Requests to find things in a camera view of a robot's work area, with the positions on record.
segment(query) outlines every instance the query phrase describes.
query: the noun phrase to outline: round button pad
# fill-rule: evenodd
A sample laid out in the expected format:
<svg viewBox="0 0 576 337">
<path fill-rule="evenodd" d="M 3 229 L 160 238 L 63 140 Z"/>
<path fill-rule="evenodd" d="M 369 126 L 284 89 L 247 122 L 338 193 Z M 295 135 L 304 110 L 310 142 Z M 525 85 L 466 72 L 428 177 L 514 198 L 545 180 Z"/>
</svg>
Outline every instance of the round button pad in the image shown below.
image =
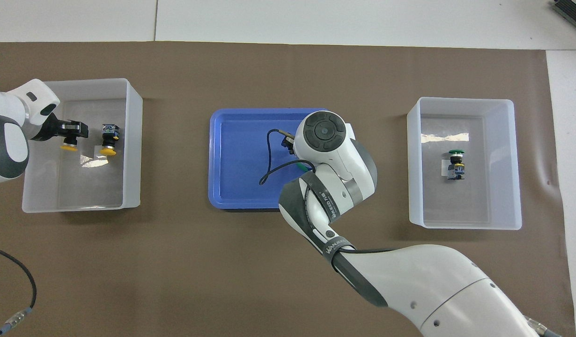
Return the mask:
<svg viewBox="0 0 576 337">
<path fill-rule="evenodd" d="M 346 138 L 346 126 L 342 119 L 328 111 L 318 111 L 305 121 L 303 128 L 307 144 L 320 152 L 337 149 Z"/>
</svg>

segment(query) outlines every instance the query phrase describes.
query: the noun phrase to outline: black cable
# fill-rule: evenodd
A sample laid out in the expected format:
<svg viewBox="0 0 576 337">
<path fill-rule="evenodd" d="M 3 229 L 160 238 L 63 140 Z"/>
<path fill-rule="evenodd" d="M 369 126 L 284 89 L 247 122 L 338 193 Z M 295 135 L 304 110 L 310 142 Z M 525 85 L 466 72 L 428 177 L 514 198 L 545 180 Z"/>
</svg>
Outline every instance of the black cable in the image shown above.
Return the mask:
<svg viewBox="0 0 576 337">
<path fill-rule="evenodd" d="M 297 162 L 303 162 L 307 165 L 309 165 L 311 167 L 311 170 L 313 171 L 313 173 L 315 173 L 315 166 L 312 164 L 312 162 L 308 161 L 308 160 L 304 160 L 304 159 L 298 159 L 298 160 L 292 160 L 289 162 L 285 162 L 284 164 L 281 164 L 280 166 L 275 167 L 273 170 L 271 169 L 271 142 L 269 141 L 269 135 L 272 132 L 278 132 L 286 137 L 290 137 L 290 138 L 294 138 L 291 134 L 289 134 L 288 132 L 284 132 L 282 130 L 279 129 L 271 129 L 267 132 L 267 157 L 268 157 L 268 162 L 267 162 L 267 173 L 265 173 L 261 179 L 258 181 L 258 183 L 260 185 L 265 184 L 265 182 L 267 181 L 267 178 L 269 177 L 270 174 L 272 174 L 273 172 L 280 170 L 282 167 L 286 167 L 288 165 L 292 165 L 292 164 L 296 164 Z"/>
<path fill-rule="evenodd" d="M 30 303 L 30 309 L 32 309 L 34 307 L 34 304 L 36 303 L 36 283 L 34 282 L 34 278 L 32 277 L 32 274 L 30 273 L 28 268 L 26 268 L 26 266 L 24 266 L 24 264 L 21 263 L 17 258 L 14 258 L 10 254 L 7 254 L 6 252 L 1 251 L 1 250 L 0 250 L 0 254 L 2 256 L 5 256 L 6 258 L 9 258 L 16 265 L 18 265 L 24 271 L 24 273 L 26 274 L 26 276 L 30 280 L 30 284 L 32 285 L 32 301 Z"/>
</svg>

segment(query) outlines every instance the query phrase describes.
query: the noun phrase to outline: white storage bin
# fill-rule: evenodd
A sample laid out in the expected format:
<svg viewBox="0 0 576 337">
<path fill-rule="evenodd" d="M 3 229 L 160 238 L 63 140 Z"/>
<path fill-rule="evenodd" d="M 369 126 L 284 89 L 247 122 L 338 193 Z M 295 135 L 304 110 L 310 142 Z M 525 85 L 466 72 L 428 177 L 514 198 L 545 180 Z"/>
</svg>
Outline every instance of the white storage bin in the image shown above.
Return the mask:
<svg viewBox="0 0 576 337">
<path fill-rule="evenodd" d="M 46 82 L 61 100 L 58 119 L 87 124 L 78 151 L 63 138 L 29 141 L 22 209 L 26 213 L 121 209 L 140 205 L 142 98 L 126 79 Z M 102 124 L 119 126 L 115 156 L 102 156 Z"/>
<path fill-rule="evenodd" d="M 510 100 L 422 97 L 406 117 L 409 219 L 425 228 L 517 230 L 521 199 Z M 465 151 L 465 180 L 442 160 Z"/>
</svg>

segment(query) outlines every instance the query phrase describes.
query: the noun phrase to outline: plastic container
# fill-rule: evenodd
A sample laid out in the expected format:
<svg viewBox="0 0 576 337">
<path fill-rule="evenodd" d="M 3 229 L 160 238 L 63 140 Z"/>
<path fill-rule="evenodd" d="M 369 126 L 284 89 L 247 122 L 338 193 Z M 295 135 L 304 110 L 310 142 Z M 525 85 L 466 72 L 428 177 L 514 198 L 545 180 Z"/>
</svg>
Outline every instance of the plastic container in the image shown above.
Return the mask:
<svg viewBox="0 0 576 337">
<path fill-rule="evenodd" d="M 510 100 L 422 97 L 406 117 L 409 218 L 425 228 L 517 230 L 521 199 Z M 465 180 L 444 175 L 465 151 Z"/>
<path fill-rule="evenodd" d="M 142 98 L 126 79 L 46 82 L 61 100 L 62 120 L 89 126 L 78 151 L 60 149 L 61 137 L 29 141 L 22 209 L 26 213 L 94 211 L 140 205 Z M 99 154 L 102 124 L 120 127 L 115 156 Z"/>
<path fill-rule="evenodd" d="M 297 165 L 271 174 L 264 185 L 258 181 L 267 172 L 267 132 L 280 129 L 294 134 L 310 113 L 323 109 L 221 109 L 209 123 L 209 201 L 220 209 L 278 209 L 284 184 L 303 175 Z M 272 169 L 295 160 L 282 147 L 284 138 L 273 132 Z"/>
</svg>

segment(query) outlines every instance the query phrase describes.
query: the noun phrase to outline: white table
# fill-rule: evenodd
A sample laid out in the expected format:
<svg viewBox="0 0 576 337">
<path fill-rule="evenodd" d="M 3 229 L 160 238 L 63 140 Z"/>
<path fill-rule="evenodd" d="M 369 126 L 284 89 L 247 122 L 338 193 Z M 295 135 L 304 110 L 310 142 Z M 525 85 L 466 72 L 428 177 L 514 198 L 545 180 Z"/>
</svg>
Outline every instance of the white table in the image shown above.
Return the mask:
<svg viewBox="0 0 576 337">
<path fill-rule="evenodd" d="M 549 1 L 0 0 L 0 41 L 153 40 L 547 50 L 576 323 L 576 29 Z"/>
</svg>

